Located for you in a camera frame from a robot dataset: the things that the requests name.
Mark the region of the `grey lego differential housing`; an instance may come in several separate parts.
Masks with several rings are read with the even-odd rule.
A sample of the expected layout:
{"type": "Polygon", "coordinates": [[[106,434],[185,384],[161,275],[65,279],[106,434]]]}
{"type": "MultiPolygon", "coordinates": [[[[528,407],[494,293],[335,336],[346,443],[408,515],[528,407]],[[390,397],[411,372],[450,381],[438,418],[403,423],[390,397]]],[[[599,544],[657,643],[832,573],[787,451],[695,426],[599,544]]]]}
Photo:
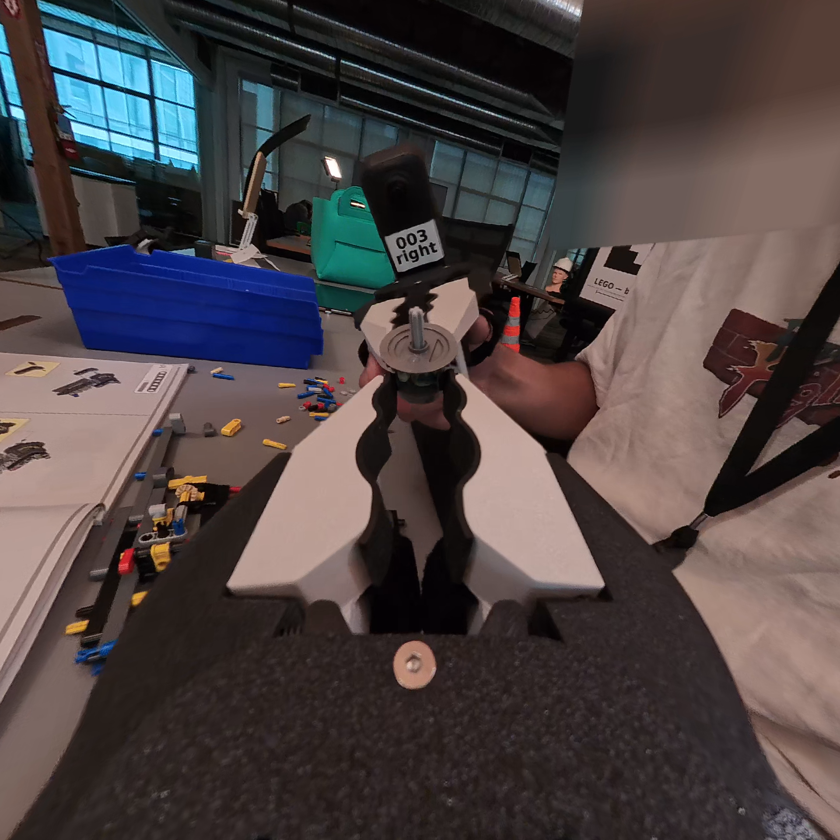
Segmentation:
{"type": "Polygon", "coordinates": [[[395,377],[396,393],[415,405],[437,400],[445,371],[455,362],[459,343],[445,329],[407,324],[389,332],[381,342],[381,363],[395,377]]]}

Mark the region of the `person's right hand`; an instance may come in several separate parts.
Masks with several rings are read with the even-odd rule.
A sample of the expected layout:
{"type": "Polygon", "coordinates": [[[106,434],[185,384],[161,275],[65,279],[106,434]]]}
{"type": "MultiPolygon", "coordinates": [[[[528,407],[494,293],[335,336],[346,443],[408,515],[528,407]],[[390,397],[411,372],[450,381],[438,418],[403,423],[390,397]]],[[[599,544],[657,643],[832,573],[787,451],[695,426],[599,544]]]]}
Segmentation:
{"type": "MultiPolygon", "coordinates": [[[[471,381],[486,394],[490,394],[494,375],[497,373],[498,359],[493,355],[496,346],[492,342],[497,328],[497,315],[498,312],[490,308],[479,308],[478,319],[461,341],[466,361],[474,360],[474,355],[481,354],[486,350],[491,352],[482,362],[473,364],[468,368],[471,381]]],[[[359,386],[363,387],[373,377],[381,375],[383,369],[376,359],[371,357],[364,340],[360,343],[358,356],[363,367],[359,386]]],[[[445,418],[443,399],[442,394],[436,393],[431,403],[415,404],[399,396],[397,398],[397,415],[407,423],[419,422],[428,427],[446,430],[449,428],[449,423],[445,418]]]]}

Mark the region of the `black mesh office chair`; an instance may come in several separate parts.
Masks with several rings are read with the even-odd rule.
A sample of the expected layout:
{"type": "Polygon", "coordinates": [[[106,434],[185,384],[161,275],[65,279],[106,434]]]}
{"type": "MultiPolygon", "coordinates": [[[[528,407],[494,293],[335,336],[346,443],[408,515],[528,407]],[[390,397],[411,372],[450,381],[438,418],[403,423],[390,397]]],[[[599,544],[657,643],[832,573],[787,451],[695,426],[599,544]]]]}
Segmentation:
{"type": "Polygon", "coordinates": [[[442,223],[446,265],[464,269],[470,288],[479,297],[490,293],[515,224],[484,224],[453,217],[444,217],[442,223]]]}

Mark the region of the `silver air duct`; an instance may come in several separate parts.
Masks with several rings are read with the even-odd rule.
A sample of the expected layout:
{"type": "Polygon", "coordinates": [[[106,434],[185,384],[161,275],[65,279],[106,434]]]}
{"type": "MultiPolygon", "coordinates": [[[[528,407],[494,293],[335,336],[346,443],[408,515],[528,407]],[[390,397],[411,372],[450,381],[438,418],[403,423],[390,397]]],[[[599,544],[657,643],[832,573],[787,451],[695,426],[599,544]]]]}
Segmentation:
{"type": "Polygon", "coordinates": [[[573,58],[583,1],[443,1],[553,52],[573,58]]]}

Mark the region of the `window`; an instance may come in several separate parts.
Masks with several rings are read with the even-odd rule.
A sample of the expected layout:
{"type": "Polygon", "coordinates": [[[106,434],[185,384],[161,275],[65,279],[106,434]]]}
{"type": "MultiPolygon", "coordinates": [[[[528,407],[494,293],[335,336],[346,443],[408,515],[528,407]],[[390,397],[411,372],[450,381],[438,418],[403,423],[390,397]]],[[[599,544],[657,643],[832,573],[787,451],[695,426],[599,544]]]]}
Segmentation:
{"type": "Polygon", "coordinates": [[[535,162],[504,157],[500,151],[475,150],[465,141],[440,139],[407,126],[340,108],[306,94],[238,79],[238,184],[240,198],[249,165],[271,134],[306,115],[307,129],[269,156],[262,186],[276,195],[280,209],[358,182],[359,161],[377,151],[408,142],[426,156],[430,182],[438,189],[441,214],[484,224],[515,224],[513,248],[533,252],[553,199],[555,177],[535,162]],[[322,158],[340,162],[342,180],[332,182],[322,158]]]}
{"type": "Polygon", "coordinates": [[[47,14],[45,43],[75,139],[198,172],[193,75],[153,37],[87,15],[47,14]]]}

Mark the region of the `lego instruction booklet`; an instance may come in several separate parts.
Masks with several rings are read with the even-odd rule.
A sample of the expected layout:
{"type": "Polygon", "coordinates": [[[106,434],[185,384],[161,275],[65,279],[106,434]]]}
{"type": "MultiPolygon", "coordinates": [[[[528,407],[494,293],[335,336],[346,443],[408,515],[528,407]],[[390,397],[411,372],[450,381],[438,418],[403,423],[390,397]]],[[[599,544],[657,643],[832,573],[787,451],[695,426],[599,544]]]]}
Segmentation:
{"type": "Polygon", "coordinates": [[[1,353],[2,697],[187,372],[186,364],[1,353]]]}

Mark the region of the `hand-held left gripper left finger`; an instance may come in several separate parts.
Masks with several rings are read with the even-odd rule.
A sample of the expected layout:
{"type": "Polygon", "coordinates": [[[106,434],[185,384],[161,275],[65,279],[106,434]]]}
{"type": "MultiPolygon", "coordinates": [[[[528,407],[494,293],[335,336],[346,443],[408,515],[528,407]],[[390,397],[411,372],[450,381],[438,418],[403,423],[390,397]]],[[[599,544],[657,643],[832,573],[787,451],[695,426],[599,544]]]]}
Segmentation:
{"type": "Polygon", "coordinates": [[[289,457],[227,581],[238,596],[332,602],[369,627],[366,597],[389,569],[394,523],[378,478],[392,455],[394,382],[375,377],[289,457]]]}

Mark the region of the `framed black white marker sign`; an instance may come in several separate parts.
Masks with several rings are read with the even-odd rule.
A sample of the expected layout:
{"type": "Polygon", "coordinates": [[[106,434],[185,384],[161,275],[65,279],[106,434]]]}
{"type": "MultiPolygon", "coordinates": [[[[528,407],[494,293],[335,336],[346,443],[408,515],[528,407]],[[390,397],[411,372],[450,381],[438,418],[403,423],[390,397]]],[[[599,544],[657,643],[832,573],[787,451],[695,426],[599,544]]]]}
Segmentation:
{"type": "Polygon", "coordinates": [[[618,310],[635,288],[637,276],[653,244],[601,247],[596,250],[580,297],[618,310]]]}

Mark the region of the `wooden post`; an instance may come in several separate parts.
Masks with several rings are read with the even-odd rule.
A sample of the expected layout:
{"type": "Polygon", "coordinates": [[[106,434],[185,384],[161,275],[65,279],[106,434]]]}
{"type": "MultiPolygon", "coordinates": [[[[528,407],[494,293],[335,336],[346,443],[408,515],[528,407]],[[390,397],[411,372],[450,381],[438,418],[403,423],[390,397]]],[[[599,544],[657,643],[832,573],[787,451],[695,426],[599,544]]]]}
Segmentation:
{"type": "Polygon", "coordinates": [[[33,147],[38,195],[54,256],[86,250],[68,152],[60,136],[60,106],[36,1],[2,1],[2,22],[33,147]]]}

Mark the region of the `lego chassis assembly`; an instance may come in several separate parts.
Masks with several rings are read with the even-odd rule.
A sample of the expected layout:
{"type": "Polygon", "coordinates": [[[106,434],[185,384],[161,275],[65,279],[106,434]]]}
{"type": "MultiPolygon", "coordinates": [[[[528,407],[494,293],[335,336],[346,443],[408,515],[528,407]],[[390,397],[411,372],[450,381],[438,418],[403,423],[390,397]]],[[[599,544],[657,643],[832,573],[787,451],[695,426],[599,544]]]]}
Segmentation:
{"type": "Polygon", "coordinates": [[[98,567],[88,574],[98,590],[65,629],[67,637],[77,640],[75,665],[91,677],[104,670],[122,629],[152,584],[199,529],[241,491],[205,476],[177,475],[170,450],[185,435],[181,413],[171,413],[153,429],[146,468],[133,476],[136,497],[132,505],[109,517],[98,543],[98,567]]]}

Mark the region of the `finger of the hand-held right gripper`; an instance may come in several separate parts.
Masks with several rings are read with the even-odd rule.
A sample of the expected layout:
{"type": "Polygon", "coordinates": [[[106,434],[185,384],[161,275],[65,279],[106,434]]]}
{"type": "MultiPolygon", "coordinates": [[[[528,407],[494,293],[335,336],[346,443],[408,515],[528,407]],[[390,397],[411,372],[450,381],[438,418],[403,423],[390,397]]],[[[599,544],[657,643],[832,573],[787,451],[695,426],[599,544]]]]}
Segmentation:
{"type": "Polygon", "coordinates": [[[403,299],[372,301],[356,310],[356,328],[364,336],[369,352],[377,360],[382,356],[380,348],[383,339],[394,330],[395,311],[403,305],[403,299]]]}
{"type": "Polygon", "coordinates": [[[429,324],[447,332],[467,332],[477,321],[477,297],[467,277],[432,289],[429,324]]]}

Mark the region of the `pile of small lego pins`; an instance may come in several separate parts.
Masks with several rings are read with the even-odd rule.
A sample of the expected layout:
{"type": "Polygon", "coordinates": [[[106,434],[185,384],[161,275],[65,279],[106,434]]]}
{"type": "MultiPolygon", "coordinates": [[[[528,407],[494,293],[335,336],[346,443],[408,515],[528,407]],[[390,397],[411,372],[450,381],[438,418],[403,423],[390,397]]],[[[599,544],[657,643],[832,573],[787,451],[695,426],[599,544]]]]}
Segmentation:
{"type": "Polygon", "coordinates": [[[326,421],[343,405],[329,381],[317,376],[302,381],[297,399],[299,413],[305,413],[317,422],[326,421]]]}

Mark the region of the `person's white printed shirt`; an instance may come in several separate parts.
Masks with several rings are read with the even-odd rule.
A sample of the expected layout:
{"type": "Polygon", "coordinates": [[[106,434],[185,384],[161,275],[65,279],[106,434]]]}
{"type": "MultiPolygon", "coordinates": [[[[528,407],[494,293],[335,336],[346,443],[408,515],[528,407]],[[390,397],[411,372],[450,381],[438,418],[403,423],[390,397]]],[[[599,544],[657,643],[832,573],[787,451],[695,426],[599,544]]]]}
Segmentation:
{"type": "MultiPolygon", "coordinates": [[[[838,224],[652,248],[577,357],[573,468],[648,542],[690,523],[838,265],[838,224]]],[[[700,529],[675,569],[782,785],[838,838],[838,458],[700,529]]]]}

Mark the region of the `blue plastic bin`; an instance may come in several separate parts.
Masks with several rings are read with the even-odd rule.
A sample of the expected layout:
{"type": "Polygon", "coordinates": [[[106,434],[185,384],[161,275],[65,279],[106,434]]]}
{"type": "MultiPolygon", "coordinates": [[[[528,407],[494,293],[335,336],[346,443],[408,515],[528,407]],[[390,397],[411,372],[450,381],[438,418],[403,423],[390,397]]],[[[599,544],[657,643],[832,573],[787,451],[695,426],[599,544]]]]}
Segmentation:
{"type": "Polygon", "coordinates": [[[129,245],[50,263],[87,349],[302,370],[323,354],[308,276],[129,245]]]}

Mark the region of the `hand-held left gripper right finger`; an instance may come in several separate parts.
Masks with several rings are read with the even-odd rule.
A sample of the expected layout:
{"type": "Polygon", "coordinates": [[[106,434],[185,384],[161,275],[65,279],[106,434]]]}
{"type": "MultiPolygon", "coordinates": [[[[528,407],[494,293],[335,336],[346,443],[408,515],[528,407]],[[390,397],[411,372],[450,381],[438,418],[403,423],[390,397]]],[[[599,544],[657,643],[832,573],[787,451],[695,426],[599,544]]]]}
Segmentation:
{"type": "Polygon", "coordinates": [[[531,608],[541,599],[597,596],[604,588],[589,546],[544,448],[463,375],[456,418],[478,445],[462,490],[473,537],[464,582],[480,624],[501,601],[531,608]]]}

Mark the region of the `teal felt bag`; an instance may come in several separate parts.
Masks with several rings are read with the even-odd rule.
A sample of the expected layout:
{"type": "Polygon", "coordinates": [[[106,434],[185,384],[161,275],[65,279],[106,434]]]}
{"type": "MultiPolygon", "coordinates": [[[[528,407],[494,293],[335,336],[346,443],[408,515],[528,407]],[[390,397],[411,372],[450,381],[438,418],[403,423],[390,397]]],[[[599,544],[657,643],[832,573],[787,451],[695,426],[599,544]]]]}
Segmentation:
{"type": "Polygon", "coordinates": [[[310,250],[321,308],[354,312],[395,279],[358,185],[313,199],[310,250]]]}

